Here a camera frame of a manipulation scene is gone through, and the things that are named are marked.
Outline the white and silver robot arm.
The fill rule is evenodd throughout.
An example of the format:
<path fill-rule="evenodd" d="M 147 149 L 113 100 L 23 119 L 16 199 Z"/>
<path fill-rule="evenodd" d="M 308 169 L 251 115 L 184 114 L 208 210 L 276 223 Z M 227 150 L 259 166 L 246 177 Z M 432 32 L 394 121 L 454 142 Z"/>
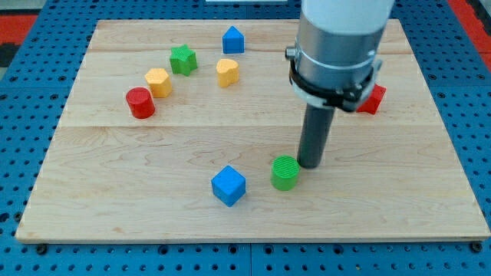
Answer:
<path fill-rule="evenodd" d="M 394 0 L 303 0 L 295 44 L 285 49 L 293 91 L 320 109 L 353 112 L 370 96 L 377 49 Z"/>

